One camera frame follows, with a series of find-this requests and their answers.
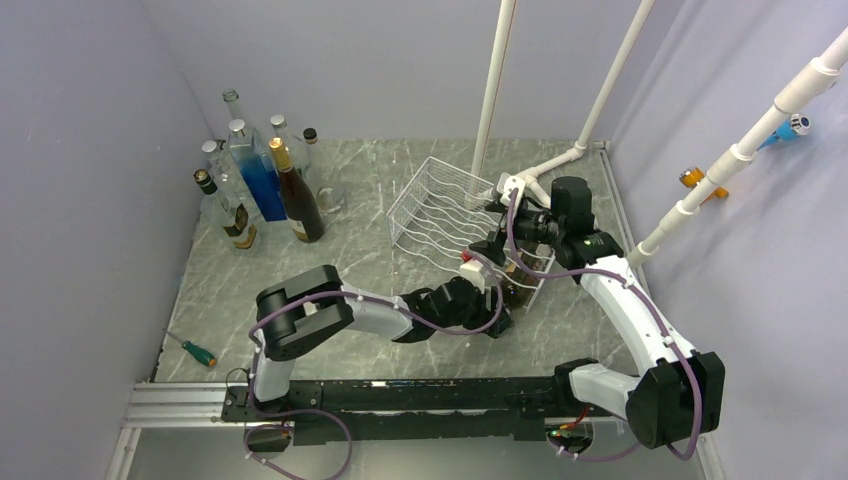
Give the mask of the green bottle with silver foil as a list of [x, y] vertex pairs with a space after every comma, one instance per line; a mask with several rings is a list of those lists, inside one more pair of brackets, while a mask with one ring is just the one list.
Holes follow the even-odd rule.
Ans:
[[499, 280], [505, 305], [510, 310], [527, 307], [538, 292], [541, 283], [541, 278], [529, 275], [513, 260], [508, 260]]

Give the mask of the bottle with black cap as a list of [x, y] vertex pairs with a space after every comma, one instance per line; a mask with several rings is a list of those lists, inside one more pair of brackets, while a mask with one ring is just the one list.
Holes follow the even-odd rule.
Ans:
[[196, 170], [193, 178], [209, 200], [208, 212], [212, 216], [212, 225], [224, 244], [238, 254], [258, 252], [259, 231], [243, 202], [219, 187], [206, 169]]

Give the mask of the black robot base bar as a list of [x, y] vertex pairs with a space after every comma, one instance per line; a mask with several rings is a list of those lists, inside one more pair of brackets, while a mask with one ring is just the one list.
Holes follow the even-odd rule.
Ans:
[[282, 398], [256, 405], [246, 387], [226, 387], [221, 419], [286, 423], [297, 446], [346, 438], [543, 441], [558, 424], [593, 411], [549, 377], [294, 380]]

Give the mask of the blue plastic bottle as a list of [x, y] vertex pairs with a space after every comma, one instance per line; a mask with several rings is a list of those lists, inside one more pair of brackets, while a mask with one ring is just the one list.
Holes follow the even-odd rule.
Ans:
[[228, 127], [230, 154], [262, 217], [266, 222], [287, 220], [276, 169], [256, 130], [242, 119], [231, 120]]

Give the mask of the dark bottle with gold foil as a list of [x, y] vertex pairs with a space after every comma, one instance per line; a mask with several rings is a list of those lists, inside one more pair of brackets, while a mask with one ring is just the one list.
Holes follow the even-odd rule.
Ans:
[[269, 150], [277, 170], [290, 228], [295, 237], [302, 242], [318, 241], [325, 230], [311, 190], [294, 167], [286, 144], [281, 138], [273, 137], [269, 141]]

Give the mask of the tall clear glass bottle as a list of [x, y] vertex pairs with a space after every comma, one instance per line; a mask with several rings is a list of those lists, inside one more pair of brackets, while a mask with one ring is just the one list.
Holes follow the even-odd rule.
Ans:
[[244, 109], [242, 108], [242, 104], [240, 103], [240, 96], [238, 92], [233, 88], [225, 89], [222, 92], [222, 98], [227, 106], [231, 119], [241, 120], [244, 123], [244, 127], [247, 127], [248, 119]]

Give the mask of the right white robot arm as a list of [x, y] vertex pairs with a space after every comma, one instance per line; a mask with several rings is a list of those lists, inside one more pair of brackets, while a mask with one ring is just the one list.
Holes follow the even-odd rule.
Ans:
[[625, 375], [588, 358], [566, 362], [552, 376], [553, 406], [564, 415], [599, 407], [625, 420], [643, 447], [691, 458], [700, 435], [719, 423], [721, 359], [699, 352], [660, 312], [618, 243], [597, 228], [586, 180], [556, 178], [545, 203], [526, 197], [525, 187], [520, 177], [502, 176], [486, 207], [501, 219], [488, 237], [469, 245], [461, 277], [483, 290], [497, 283], [488, 267], [512, 263], [532, 278], [573, 279], [612, 322], [638, 373]]

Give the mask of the clear bottle with silver cap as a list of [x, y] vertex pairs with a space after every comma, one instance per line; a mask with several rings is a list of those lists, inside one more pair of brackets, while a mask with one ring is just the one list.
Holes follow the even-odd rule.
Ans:
[[273, 115], [270, 118], [270, 124], [276, 137], [281, 138], [285, 143], [294, 167], [298, 170], [301, 177], [309, 183], [312, 164], [306, 142], [288, 126], [282, 114]]

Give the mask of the clear bottle with orange label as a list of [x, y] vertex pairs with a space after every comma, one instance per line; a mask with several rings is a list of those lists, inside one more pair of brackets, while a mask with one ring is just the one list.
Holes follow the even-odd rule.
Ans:
[[346, 202], [346, 190], [340, 179], [340, 170], [324, 153], [315, 128], [306, 128], [303, 131], [303, 138], [310, 161], [309, 172], [312, 178], [310, 188], [318, 209], [322, 215], [337, 213]]

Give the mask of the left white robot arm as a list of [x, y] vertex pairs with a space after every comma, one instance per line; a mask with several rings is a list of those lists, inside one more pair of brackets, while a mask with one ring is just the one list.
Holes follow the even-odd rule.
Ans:
[[254, 358], [248, 375], [248, 407], [264, 420], [287, 406], [298, 358], [350, 329], [411, 344], [434, 333], [500, 337], [512, 324], [498, 287], [476, 286], [455, 276], [436, 288], [381, 296], [343, 281], [321, 265], [260, 292], [257, 323], [248, 333]]

